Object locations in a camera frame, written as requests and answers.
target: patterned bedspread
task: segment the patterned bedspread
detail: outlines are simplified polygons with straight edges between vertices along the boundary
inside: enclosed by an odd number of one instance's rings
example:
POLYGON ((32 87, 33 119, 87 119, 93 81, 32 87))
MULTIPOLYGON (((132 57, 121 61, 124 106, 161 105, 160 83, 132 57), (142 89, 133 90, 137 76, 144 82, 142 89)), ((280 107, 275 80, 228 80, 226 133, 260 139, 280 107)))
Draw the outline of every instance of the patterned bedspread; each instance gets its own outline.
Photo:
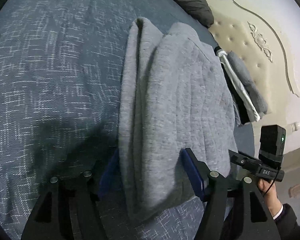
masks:
MULTIPOLYGON (((163 33, 184 22, 217 46, 172 0, 8 0, 0 11, 0 224, 11 239, 51 176, 75 177, 117 147, 126 42, 139 16, 163 33)), ((192 239, 203 212, 195 199, 133 226, 120 191, 99 209, 110 239, 192 239)))

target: white cuff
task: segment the white cuff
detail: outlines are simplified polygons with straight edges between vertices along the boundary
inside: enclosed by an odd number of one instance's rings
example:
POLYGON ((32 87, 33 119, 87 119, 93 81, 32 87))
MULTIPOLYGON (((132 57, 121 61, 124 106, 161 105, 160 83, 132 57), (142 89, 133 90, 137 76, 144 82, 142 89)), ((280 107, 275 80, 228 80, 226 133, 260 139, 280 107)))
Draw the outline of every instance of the white cuff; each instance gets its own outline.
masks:
POLYGON ((280 214, 282 213, 283 210, 283 205, 281 204, 281 209, 280 211, 273 217, 273 219, 275 220, 278 216, 280 216, 280 214))

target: quilted fabric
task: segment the quilted fabric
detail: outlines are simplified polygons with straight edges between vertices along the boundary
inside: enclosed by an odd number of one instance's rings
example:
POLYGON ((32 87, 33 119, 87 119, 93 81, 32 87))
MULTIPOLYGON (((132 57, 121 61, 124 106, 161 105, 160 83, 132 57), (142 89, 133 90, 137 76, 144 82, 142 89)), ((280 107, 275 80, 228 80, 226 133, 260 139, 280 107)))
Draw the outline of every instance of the quilted fabric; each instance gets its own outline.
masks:
MULTIPOLYGON (((8 0, 0 11, 0 224, 11 239, 51 176, 77 176, 117 147, 122 66, 138 16, 163 33, 184 22, 217 46, 172 0, 8 0)), ((110 239, 191 238, 202 211, 194 200, 136 228, 114 202, 100 206, 110 239)))

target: black cable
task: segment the black cable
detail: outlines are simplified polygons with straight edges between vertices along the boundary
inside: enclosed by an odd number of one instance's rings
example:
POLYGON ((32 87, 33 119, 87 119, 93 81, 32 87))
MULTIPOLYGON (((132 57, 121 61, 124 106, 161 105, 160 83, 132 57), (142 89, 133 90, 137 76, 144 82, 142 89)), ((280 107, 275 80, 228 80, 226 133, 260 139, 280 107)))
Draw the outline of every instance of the black cable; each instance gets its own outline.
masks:
POLYGON ((278 176, 278 174, 279 174, 279 171, 280 171, 280 168, 278 169, 277 174, 275 175, 274 180, 272 181, 270 187, 269 187, 269 188, 267 189, 267 191, 263 194, 263 197, 268 193, 268 191, 269 191, 269 190, 271 189, 271 187, 273 186, 273 184, 274 184, 274 182, 275 182, 275 180, 276 180, 276 178, 277 178, 277 176, 278 176))

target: human hand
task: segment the human hand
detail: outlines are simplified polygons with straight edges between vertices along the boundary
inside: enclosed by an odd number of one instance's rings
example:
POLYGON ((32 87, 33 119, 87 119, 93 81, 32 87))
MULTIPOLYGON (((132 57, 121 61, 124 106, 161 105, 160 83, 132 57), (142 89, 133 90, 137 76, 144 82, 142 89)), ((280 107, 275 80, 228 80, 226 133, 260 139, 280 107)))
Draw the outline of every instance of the human hand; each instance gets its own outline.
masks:
MULTIPOLYGON (((269 183, 264 179, 260 179, 258 182, 258 187, 262 192, 266 192, 271 186, 271 184, 272 181, 271 183, 269 183)), ((264 199, 268 209, 270 210, 271 215, 274 217, 282 207, 282 204, 277 197, 277 190, 275 188, 275 183, 272 185, 272 187, 269 189, 267 194, 264 196, 264 199)))

